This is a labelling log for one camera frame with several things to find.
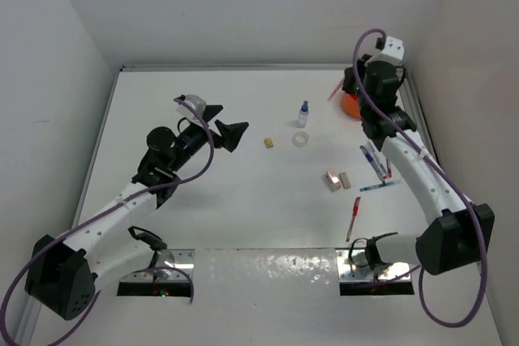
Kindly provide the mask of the thin pink pen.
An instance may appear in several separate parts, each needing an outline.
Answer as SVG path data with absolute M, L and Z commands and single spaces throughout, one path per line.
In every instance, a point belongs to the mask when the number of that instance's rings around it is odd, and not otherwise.
M 344 84 L 344 81 L 341 80 L 337 85 L 336 87 L 332 90 L 331 94 L 329 95 L 328 99 L 327 99 L 327 102 L 331 101 L 333 99 L 333 97 L 342 89 L 343 87 L 343 84 Z

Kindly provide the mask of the red gel pen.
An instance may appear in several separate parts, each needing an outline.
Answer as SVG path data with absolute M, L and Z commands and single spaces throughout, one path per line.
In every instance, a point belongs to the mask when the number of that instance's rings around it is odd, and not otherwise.
M 359 209 L 360 201 L 361 201 L 361 196 L 358 196 L 354 200 L 354 206 L 353 206 L 352 216 L 351 216 L 351 219 L 350 219 L 350 225 L 349 225 L 349 228 L 348 228 L 348 231 L 347 231 L 347 234 L 346 234 L 346 238 L 345 238 L 346 242 L 350 242 L 350 240 L 351 240 L 351 236 L 352 236 L 353 229 L 354 229 L 354 222 L 355 222 L 357 214 L 358 214 L 358 209 Z

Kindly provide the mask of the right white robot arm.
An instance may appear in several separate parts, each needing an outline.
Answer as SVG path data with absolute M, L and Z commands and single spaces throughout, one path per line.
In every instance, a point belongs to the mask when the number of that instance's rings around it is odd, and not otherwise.
M 419 236 L 387 233 L 367 241 L 370 269 L 395 262 L 422 266 L 437 276 L 480 261 L 495 215 L 487 204 L 461 199 L 431 158 L 410 116 L 397 105 L 397 66 L 364 54 L 345 69 L 343 91 L 356 95 L 362 129 L 400 172 L 427 222 Z

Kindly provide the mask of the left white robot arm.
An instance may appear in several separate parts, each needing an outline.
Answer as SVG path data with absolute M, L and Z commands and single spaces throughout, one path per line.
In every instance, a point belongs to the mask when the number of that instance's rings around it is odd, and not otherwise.
M 91 219 L 34 245 L 24 290 L 61 318 L 77 318 L 106 284 L 142 271 L 166 250 L 161 238 L 137 224 L 184 183 L 179 169 L 204 145 L 211 153 L 233 152 L 249 126 L 217 120 L 221 105 L 197 108 L 186 97 L 176 101 L 188 126 L 179 134 L 167 126 L 148 133 L 148 150 L 119 196 Z

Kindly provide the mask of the orange round pen holder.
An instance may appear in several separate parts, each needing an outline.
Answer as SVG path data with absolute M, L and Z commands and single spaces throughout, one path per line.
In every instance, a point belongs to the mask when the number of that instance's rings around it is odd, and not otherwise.
M 356 96 L 344 93 L 341 98 L 341 108 L 351 118 L 356 120 L 362 119 Z

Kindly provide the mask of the tan eraser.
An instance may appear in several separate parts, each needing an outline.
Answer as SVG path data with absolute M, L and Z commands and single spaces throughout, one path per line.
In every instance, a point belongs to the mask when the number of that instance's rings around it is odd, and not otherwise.
M 266 148 L 271 148 L 271 147 L 273 147 L 273 141 L 272 141 L 272 139 L 271 139 L 271 138 L 266 138 L 266 139 L 264 140 L 264 145 L 265 145 Z

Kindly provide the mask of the blue clear pen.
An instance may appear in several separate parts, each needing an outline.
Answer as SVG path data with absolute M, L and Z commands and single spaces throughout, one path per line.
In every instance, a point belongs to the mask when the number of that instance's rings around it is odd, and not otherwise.
M 363 155 L 365 156 L 365 158 L 367 159 L 370 166 L 374 169 L 376 176 L 383 182 L 385 180 L 385 176 L 380 171 L 380 169 L 379 169 L 377 163 L 375 162 L 373 156 L 371 155 L 371 153 L 363 145 L 361 145 L 359 148 L 360 148 L 361 152 L 363 153 Z

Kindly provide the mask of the clear tape roll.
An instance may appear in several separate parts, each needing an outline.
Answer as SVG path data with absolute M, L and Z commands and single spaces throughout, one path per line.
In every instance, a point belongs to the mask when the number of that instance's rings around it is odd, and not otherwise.
M 309 134 L 305 131 L 298 131 L 294 134 L 292 142 L 297 147 L 304 147 L 309 142 Z

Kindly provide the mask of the blue cap spray bottle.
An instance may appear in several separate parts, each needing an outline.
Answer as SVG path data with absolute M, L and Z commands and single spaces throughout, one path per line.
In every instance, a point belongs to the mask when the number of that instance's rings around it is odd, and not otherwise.
M 298 127 L 304 128 L 307 125 L 307 119 L 309 114 L 309 103 L 307 100 L 303 101 L 301 108 L 298 113 Z

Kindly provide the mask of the light blue pen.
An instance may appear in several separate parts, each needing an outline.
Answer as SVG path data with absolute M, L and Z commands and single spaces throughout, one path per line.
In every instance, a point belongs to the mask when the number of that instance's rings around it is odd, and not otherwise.
M 378 184 L 374 184 L 374 185 L 371 185 L 371 186 L 361 187 L 359 189 L 359 191 L 360 192 L 367 192 L 367 191 L 370 191 L 370 190 L 378 190 L 378 189 L 381 189 L 381 188 L 384 188 L 384 187 L 395 186 L 395 185 L 398 185 L 400 183 L 401 183 L 401 179 L 391 180 L 391 181 L 386 181 L 386 182 L 381 182 L 381 183 L 378 183 Z

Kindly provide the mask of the beige staple box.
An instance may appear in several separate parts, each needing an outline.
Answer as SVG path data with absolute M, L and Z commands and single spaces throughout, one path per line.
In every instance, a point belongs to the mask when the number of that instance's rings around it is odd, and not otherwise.
M 351 187 L 351 183 L 346 172 L 339 173 L 339 178 L 344 189 L 349 189 Z

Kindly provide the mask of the pink white stapler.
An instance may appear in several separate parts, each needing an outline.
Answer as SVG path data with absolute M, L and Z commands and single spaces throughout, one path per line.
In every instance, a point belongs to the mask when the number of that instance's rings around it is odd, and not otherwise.
M 326 182 L 328 188 L 335 192 L 342 188 L 341 179 L 338 175 L 336 175 L 333 171 L 327 171 L 324 175 L 324 181 Z

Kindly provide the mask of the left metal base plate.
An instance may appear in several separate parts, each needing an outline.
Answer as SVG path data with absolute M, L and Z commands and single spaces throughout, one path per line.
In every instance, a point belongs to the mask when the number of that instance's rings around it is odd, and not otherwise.
M 177 268 L 184 271 L 190 277 L 193 276 L 195 265 L 195 252 L 192 250 L 165 250 L 157 252 L 148 268 L 160 267 L 160 270 L 151 272 L 134 272 L 122 279 L 121 283 L 151 283 L 152 280 L 162 283 L 186 282 L 187 278 L 177 272 L 171 271 L 171 268 Z

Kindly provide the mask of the metal base plate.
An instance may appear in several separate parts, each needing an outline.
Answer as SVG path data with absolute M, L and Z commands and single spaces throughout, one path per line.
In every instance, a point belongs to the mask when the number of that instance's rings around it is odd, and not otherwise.
M 122 279 L 121 283 L 151 283 L 152 280 L 162 283 L 186 282 L 187 278 L 177 272 L 171 271 L 171 268 L 177 268 L 184 271 L 190 277 L 193 276 L 195 265 L 195 252 L 192 250 L 165 250 L 157 252 L 148 268 L 160 267 L 160 270 L 151 272 L 134 272 Z
M 364 249 L 336 250 L 337 273 L 342 283 L 372 283 L 396 279 L 411 270 L 408 263 L 393 263 L 370 269 Z

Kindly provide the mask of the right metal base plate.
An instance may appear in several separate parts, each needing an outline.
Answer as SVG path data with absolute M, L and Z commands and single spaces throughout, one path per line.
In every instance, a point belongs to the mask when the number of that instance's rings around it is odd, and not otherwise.
M 370 269 L 364 249 L 336 250 L 337 273 L 342 283 L 372 283 L 396 279 L 411 270 L 408 263 L 393 263 Z

